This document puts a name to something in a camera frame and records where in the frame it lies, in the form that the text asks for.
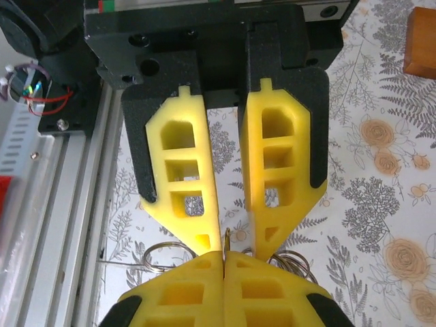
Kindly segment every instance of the metal frame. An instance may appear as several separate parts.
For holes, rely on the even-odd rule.
[[[119,100],[119,93],[104,87],[92,138],[41,136],[36,128],[27,135],[33,141],[20,150],[27,160],[14,172],[0,230],[1,326],[91,324],[72,320],[79,298],[90,313],[95,304],[89,281],[112,189],[122,123]],[[31,159],[31,153],[37,155]],[[90,224],[94,238],[87,244]]]

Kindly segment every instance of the floral tablecloth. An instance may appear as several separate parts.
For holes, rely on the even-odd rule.
[[[358,327],[436,326],[436,81],[402,73],[406,22],[434,0],[361,0],[330,76],[329,186],[286,240]],[[221,229],[249,246],[235,108],[208,111]],[[95,325],[154,277],[144,251],[175,240],[141,209],[125,130],[102,249]],[[273,202],[275,194],[266,194]],[[200,204],[192,200],[195,210]],[[182,250],[153,254],[180,264]]]

